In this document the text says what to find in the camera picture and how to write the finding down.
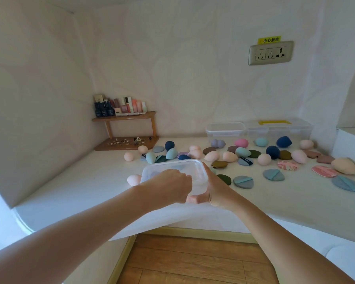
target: ceiling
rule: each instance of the ceiling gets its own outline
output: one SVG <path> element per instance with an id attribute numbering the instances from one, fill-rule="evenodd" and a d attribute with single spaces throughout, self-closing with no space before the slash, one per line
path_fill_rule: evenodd
<path id="1" fill-rule="evenodd" d="M 69 12 L 84 11 L 104 6 L 120 5 L 141 0 L 47 0 Z"/>

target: small wooden rack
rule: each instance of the small wooden rack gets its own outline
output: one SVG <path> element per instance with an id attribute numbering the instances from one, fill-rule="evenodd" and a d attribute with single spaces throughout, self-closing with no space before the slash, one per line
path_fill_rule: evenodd
<path id="1" fill-rule="evenodd" d="M 137 145 L 134 145 L 133 139 L 135 137 L 114 137 L 112 129 L 110 127 L 110 121 L 118 121 L 118 120 L 144 120 L 144 119 L 151 119 L 151 126 L 152 126 L 152 136 L 139 136 L 142 141 L 138 142 Z M 92 119 L 92 121 L 104 121 L 109 138 L 104 140 L 98 146 L 96 146 L 95 150 L 135 150 L 138 149 L 139 146 L 145 145 L 148 149 L 152 149 L 155 144 L 157 143 L 159 137 L 156 135 L 156 127 L 155 127 L 155 112 L 147 112 L 146 114 L 141 115 L 129 115 L 129 116 L 111 116 L 111 117 L 97 117 Z"/>

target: hand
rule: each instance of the hand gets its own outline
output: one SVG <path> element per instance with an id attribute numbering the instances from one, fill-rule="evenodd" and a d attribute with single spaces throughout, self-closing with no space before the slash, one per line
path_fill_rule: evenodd
<path id="1" fill-rule="evenodd" d="M 185 203 L 192 191 L 192 176 L 167 169 L 134 187 L 142 192 L 141 201 L 152 211 L 176 202 Z"/>
<path id="2" fill-rule="evenodd" d="M 205 163 L 203 165 L 209 178 L 208 188 L 203 194 L 188 196 L 187 202 L 197 204 L 209 202 L 213 206 L 233 210 L 241 196 L 216 176 Z"/>

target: forearm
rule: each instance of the forearm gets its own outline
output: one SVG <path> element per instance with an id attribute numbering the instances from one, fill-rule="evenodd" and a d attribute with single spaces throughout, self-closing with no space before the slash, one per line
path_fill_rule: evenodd
<path id="1" fill-rule="evenodd" d="M 64 281 L 98 247 L 151 209 L 136 189 L 130 188 L 1 250 L 0 284 Z"/>
<path id="2" fill-rule="evenodd" d="M 231 210 L 243 221 L 287 283 L 355 283 L 332 262 L 240 196 Z"/>

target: shelf base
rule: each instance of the shelf base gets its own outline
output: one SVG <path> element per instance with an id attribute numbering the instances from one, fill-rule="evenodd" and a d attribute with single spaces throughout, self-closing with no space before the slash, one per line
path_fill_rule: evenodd
<path id="1" fill-rule="evenodd" d="M 95 150 L 137 150 L 141 145 L 146 145 L 148 149 L 154 148 L 159 136 L 151 136 L 152 140 L 149 140 L 149 136 L 140 136 L 139 138 L 144 139 L 143 141 L 138 142 L 137 145 L 133 144 L 133 139 L 135 137 L 114 137 L 107 138 L 98 146 L 95 147 Z"/>

